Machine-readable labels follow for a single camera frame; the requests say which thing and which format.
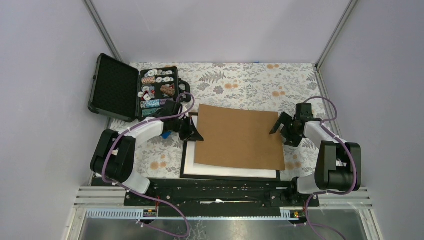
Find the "cat photo print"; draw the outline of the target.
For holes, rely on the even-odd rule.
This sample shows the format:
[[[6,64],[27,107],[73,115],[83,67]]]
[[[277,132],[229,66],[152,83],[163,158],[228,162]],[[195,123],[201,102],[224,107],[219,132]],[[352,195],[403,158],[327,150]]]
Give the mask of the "cat photo print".
[[[181,159],[180,175],[181,178],[194,176],[225,177],[225,178],[252,178],[279,180],[280,172],[277,170],[233,168],[205,165],[195,163],[195,142],[185,142],[183,145],[183,157]]]

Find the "black picture frame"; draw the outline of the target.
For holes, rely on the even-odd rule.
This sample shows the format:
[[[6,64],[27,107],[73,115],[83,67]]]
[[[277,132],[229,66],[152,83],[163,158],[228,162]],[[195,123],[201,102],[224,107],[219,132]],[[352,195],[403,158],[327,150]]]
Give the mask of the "black picture frame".
[[[219,108],[190,117],[203,140],[183,144],[180,178],[281,181],[283,138],[269,133],[277,112]]]

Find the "brown backing board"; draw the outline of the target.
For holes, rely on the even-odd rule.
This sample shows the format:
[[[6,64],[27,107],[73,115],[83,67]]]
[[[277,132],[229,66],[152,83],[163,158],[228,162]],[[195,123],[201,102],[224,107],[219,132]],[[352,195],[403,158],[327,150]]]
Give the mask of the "brown backing board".
[[[200,104],[195,144],[197,164],[256,170],[286,169],[283,138],[270,134],[279,114]]]

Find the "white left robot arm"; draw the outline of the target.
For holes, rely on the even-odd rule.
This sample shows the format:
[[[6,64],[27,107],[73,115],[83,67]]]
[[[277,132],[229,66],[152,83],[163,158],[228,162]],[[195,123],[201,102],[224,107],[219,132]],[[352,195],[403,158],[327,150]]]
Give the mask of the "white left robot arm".
[[[154,202],[155,192],[149,188],[150,180],[134,169],[136,145],[168,132],[177,133],[183,142],[204,141],[189,111],[181,103],[166,100],[163,107],[132,127],[121,131],[104,130],[90,169],[105,181],[136,192],[136,199],[148,206]]]

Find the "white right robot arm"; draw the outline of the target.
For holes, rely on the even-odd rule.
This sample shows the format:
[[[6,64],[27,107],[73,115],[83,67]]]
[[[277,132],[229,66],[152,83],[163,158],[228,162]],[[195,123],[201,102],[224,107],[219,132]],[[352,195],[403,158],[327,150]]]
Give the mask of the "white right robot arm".
[[[310,103],[298,103],[294,116],[282,112],[269,132],[280,132],[284,145],[298,147],[310,140],[319,148],[314,173],[293,180],[294,188],[287,191],[287,201],[301,205],[307,194],[331,193],[346,195],[361,187],[361,146],[347,142],[314,117]]]

